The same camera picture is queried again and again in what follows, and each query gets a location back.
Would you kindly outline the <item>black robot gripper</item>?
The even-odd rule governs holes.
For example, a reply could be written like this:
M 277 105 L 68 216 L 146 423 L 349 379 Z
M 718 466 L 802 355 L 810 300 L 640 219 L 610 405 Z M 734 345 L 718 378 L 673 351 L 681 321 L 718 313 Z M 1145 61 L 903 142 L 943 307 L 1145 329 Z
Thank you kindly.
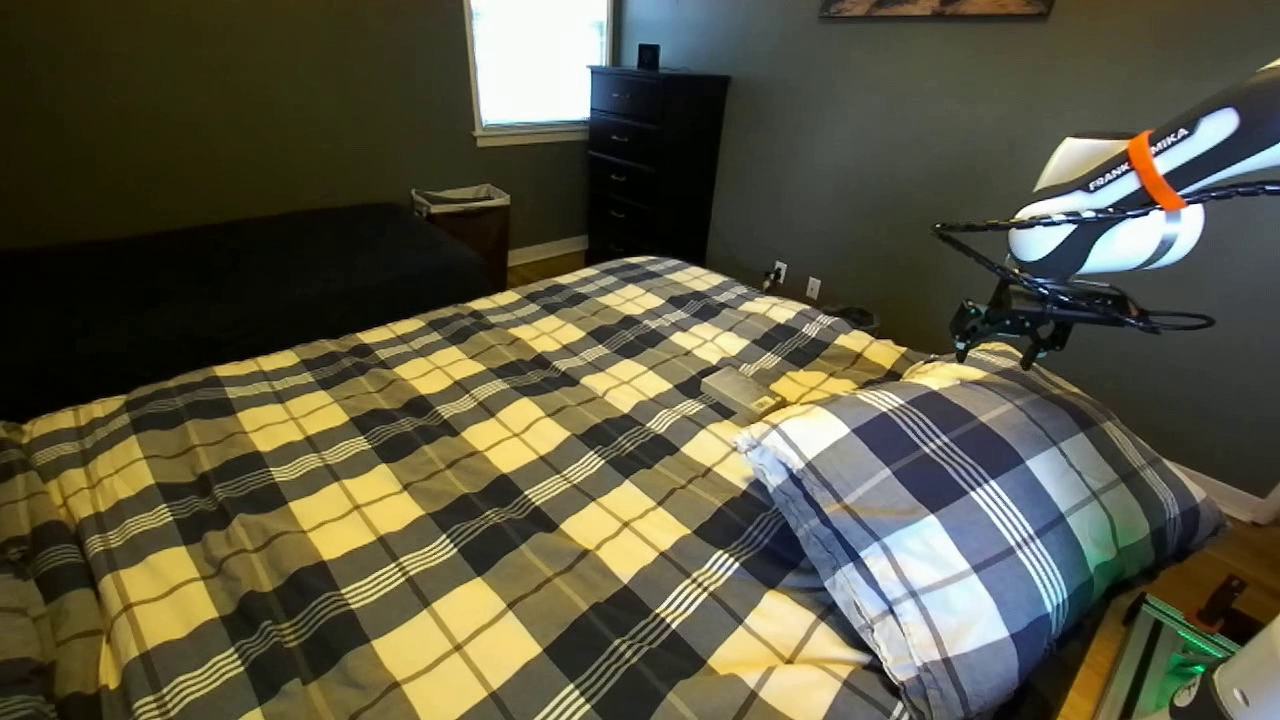
M 1065 348 L 1074 324 L 1107 321 L 1107 307 L 1071 300 L 965 300 L 953 316 L 953 351 L 966 362 L 989 342 L 1018 342 L 1018 363 L 1030 367 L 1042 351 Z

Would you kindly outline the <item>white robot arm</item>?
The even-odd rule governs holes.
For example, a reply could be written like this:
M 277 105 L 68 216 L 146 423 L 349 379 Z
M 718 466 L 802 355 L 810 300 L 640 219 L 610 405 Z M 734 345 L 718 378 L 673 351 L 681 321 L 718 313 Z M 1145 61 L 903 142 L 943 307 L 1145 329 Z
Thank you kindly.
M 1280 61 L 1130 136 L 1065 136 L 1030 196 L 1006 219 L 936 223 L 936 235 L 989 270 L 989 300 L 953 316 L 953 348 L 1018 342 L 1018 363 L 1068 345 L 1074 324 L 1200 333 L 1205 313 L 1134 305 L 1117 277 L 1181 263 L 1217 199 L 1274 196 Z

